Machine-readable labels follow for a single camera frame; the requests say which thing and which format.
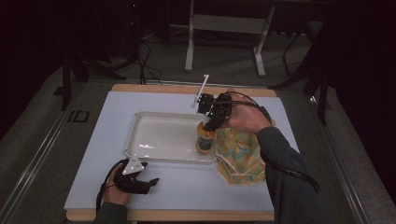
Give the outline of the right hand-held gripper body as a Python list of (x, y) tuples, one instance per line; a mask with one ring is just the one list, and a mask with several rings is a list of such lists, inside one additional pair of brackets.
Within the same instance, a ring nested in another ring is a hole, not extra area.
[(204, 124), (211, 118), (218, 118), (223, 124), (232, 112), (231, 97), (225, 93), (221, 93), (217, 97), (213, 94), (203, 93), (208, 78), (209, 75), (205, 74), (203, 84), (196, 93), (191, 107), (195, 108), (198, 105), (197, 113), (205, 115)]

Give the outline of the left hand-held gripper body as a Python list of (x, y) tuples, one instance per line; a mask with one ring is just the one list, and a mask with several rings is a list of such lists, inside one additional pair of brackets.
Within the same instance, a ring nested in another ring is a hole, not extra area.
[(140, 174), (140, 171), (125, 175), (123, 173), (123, 170), (126, 168), (128, 162), (129, 162), (128, 159), (124, 159), (118, 162), (118, 164), (121, 164), (122, 167), (115, 174), (114, 183), (119, 190), (126, 193), (136, 194), (135, 193), (136, 188), (147, 186), (148, 182), (139, 181), (137, 179), (137, 176)]

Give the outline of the yellow-capped bottle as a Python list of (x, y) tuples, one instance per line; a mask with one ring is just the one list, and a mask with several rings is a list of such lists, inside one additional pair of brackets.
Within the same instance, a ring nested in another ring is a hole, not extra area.
[(197, 126), (197, 140), (195, 148), (202, 154), (207, 154), (212, 150), (212, 141), (215, 137), (214, 131), (204, 129), (204, 123), (201, 121)]

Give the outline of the teal yellow fruit-print bag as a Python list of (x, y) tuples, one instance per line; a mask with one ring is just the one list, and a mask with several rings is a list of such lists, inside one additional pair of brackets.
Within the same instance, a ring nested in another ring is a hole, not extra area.
[(265, 162), (257, 136), (236, 129), (217, 131), (214, 140), (218, 173), (230, 185), (255, 185), (265, 181)]

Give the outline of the white plastic tray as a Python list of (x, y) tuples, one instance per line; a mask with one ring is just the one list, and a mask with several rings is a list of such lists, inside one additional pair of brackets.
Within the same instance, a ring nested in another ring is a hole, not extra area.
[(125, 154), (141, 161), (163, 161), (210, 164), (212, 151), (196, 150), (197, 126), (203, 115), (166, 112), (138, 112), (130, 133)]

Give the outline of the person's left hand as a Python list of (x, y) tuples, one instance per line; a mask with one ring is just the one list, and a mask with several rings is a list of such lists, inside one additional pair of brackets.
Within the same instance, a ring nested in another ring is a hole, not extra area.
[(111, 172), (105, 185), (103, 201), (105, 203), (114, 203), (127, 206), (131, 199), (131, 195), (129, 193), (119, 190), (114, 183), (114, 176), (121, 167), (122, 165), (119, 164)]

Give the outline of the person's right hand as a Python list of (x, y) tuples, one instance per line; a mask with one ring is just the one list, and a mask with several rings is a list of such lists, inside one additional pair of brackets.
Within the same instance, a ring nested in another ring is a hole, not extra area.
[(221, 128), (233, 128), (244, 133), (258, 133), (261, 129), (272, 125), (259, 108), (250, 105), (252, 100), (249, 97), (237, 93), (234, 89), (228, 89), (227, 93), (233, 101), (237, 101), (237, 104), (233, 104), (231, 116), (224, 121)]

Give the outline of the black metal stand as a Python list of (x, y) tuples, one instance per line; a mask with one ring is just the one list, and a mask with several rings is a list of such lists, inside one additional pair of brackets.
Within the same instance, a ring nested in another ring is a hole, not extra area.
[(107, 77), (114, 79), (123, 79), (122, 76), (112, 72), (109, 68), (101, 65), (99, 62), (90, 59), (79, 52), (65, 52), (63, 54), (63, 85), (61, 95), (63, 97), (62, 111), (65, 111), (71, 102), (71, 75), (74, 75), (78, 81), (87, 82), (90, 78), (88, 67), (96, 69)]
[(297, 36), (295, 36), (290, 41), (281, 56), (284, 68), (290, 78), (286, 81), (280, 82), (279, 84), (269, 86), (269, 89), (282, 90), (304, 78), (307, 78), (307, 81), (303, 87), (303, 93), (305, 96), (313, 97), (316, 91), (319, 91), (318, 118), (323, 125), (326, 125), (327, 122), (325, 119), (325, 108), (328, 90), (328, 73), (324, 71), (323, 61), (320, 59), (320, 31), (323, 24), (323, 21), (308, 21), (304, 24), (303, 31), (306, 37), (311, 41), (311, 47), (309, 51), (296, 70), (293, 73), (290, 73), (286, 59), (286, 53), (297, 39)]

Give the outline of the white metal desk frame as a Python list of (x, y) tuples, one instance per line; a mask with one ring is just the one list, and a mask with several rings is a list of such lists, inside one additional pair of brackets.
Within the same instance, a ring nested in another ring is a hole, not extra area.
[(262, 60), (262, 49), (269, 34), (269, 28), (272, 23), (273, 16), (276, 11), (276, 6), (270, 6), (265, 19), (253, 18), (238, 18), (217, 15), (196, 14), (194, 12), (194, 0), (190, 0), (189, 13), (189, 40), (186, 54), (186, 61), (184, 70), (186, 72), (192, 71), (193, 55), (194, 55), (194, 31), (220, 31), (242, 34), (254, 34), (260, 36), (260, 41), (257, 46), (253, 48), (253, 54), (257, 73), (259, 77), (266, 75), (264, 64)]

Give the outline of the metal floor rail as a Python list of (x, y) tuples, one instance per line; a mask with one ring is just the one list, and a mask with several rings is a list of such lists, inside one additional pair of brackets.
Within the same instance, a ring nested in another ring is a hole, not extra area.
[(361, 140), (336, 101), (320, 101), (317, 96), (312, 96), (309, 103), (318, 117), (332, 165), (356, 223), (371, 224), (367, 200), (363, 195), (368, 188), (364, 181), (375, 179), (376, 174)]
[(4, 206), (0, 209), (0, 224), (8, 224), (10, 220), (14, 217), (14, 214), (17, 211), (19, 205), (21, 204), (21, 201), (23, 200), (25, 194), (34, 182), (40, 167), (49, 155), (52, 146), (54, 145), (58, 135), (61, 132), (62, 127), (66, 123), (67, 118), (71, 115), (72, 106), (74, 105), (77, 98), (84, 91), (85, 87), (85, 82), (76, 84), (76, 87), (72, 91), (71, 100), (66, 105), (66, 108), (60, 111), (60, 114), (52, 124), (49, 132), (47, 133), (37, 152), (24, 167), (24, 170), (22, 171), (15, 187), (11, 191), (10, 195), (7, 197)]

